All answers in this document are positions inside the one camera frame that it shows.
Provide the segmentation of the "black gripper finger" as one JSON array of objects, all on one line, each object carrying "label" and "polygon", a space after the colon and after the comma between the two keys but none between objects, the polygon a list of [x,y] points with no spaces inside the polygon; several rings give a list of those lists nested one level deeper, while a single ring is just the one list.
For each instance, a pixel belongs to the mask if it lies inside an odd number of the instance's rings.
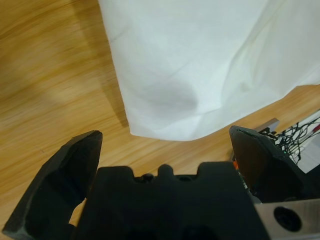
[{"label": "black gripper finger", "polygon": [[270,138],[235,125],[229,135],[238,170],[262,203],[313,198],[313,184],[306,174]]},{"label": "black gripper finger", "polygon": [[103,134],[73,137],[42,165],[3,227],[10,238],[70,238],[69,221],[91,189]]}]

